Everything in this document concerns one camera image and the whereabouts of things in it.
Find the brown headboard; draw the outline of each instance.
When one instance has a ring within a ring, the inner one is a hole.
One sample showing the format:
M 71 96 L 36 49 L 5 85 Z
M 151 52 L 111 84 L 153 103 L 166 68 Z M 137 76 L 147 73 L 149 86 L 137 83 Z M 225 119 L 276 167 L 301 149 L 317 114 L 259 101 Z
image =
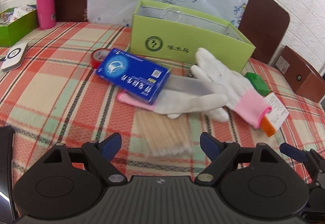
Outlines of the brown headboard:
M 55 0 L 60 22 L 82 22 L 87 0 Z M 256 46 L 253 58 L 269 63 L 290 22 L 289 14 L 274 0 L 249 0 L 239 30 Z

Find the box logo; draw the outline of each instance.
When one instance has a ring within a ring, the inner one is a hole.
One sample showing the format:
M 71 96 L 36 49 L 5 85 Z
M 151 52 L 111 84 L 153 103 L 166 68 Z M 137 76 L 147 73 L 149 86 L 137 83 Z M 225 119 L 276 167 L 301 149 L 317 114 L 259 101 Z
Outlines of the box logo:
M 163 47 L 163 41 L 157 36 L 151 36 L 146 40 L 146 48 L 150 51 L 156 52 Z
M 129 66 L 129 60 L 123 55 L 115 55 L 108 60 L 102 62 L 104 64 L 104 74 L 110 78 L 117 78 L 125 73 Z

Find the plaid bed sheet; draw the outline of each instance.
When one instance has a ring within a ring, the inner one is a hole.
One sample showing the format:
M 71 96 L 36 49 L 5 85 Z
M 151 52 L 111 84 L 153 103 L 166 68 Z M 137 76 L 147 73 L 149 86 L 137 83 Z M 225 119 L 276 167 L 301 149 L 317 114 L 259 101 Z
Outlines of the plaid bed sheet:
M 300 149 L 324 152 L 325 113 L 320 104 L 297 96 L 278 70 L 250 59 L 245 72 L 262 76 L 289 110 L 289 116 L 276 135 L 268 138 L 229 111 L 230 120 L 219 123 L 194 113 L 187 114 L 193 140 L 193 154 L 177 158 L 145 157 L 142 136 L 134 118 L 137 109 L 116 101 L 119 89 L 95 75 L 90 54 L 98 48 L 127 50 L 130 28 L 90 23 L 59 23 L 53 29 L 35 30 L 24 39 L 29 50 L 21 67 L 0 72 L 0 126 L 11 125 L 14 139 L 14 183 L 53 144 L 68 147 L 114 132 L 122 135 L 122 149 L 113 164 L 128 178 L 131 175 L 195 177 L 209 163 L 199 147 L 203 131 L 220 141 L 233 140 L 244 147 L 265 142 L 279 152 L 283 142 Z M 7 48 L 0 48 L 5 56 Z M 190 65 L 154 59 L 172 68 L 176 75 L 186 75 Z M 308 181 L 308 173 L 298 163 L 282 156 Z

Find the green small box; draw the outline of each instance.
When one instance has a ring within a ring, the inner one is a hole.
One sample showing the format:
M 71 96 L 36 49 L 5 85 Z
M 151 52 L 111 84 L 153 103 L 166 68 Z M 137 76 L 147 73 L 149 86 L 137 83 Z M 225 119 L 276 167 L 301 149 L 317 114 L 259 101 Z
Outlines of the green small box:
M 243 70 L 255 49 L 226 20 L 181 6 L 140 0 L 133 14 L 132 53 L 195 64 L 199 47 L 237 72 Z
M 245 78 L 251 82 L 255 90 L 262 96 L 267 96 L 271 92 L 260 75 L 247 72 Z
M 5 10 L 3 13 L 12 13 L 14 8 Z M 0 26 L 0 46 L 13 46 L 25 35 L 38 27 L 36 10 L 22 16 L 7 26 Z

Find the pink glove cuff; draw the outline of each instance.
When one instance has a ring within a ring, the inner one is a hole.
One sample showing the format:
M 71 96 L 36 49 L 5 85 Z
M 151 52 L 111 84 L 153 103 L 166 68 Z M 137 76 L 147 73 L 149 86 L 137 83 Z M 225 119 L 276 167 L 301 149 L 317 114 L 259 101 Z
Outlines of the pink glove cuff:
M 234 111 L 255 129 L 260 127 L 262 118 L 272 107 L 254 89 L 246 91 L 234 108 Z
M 139 107 L 145 110 L 150 110 L 150 111 L 154 111 L 155 110 L 155 103 L 152 105 L 146 104 L 144 102 L 141 102 L 135 98 L 133 98 L 132 96 L 130 96 L 128 93 L 126 92 L 121 92 L 120 94 L 118 94 L 116 96 L 117 100 L 119 102 L 123 102 L 126 103 L 128 105 L 131 106 L 135 106 L 135 107 Z

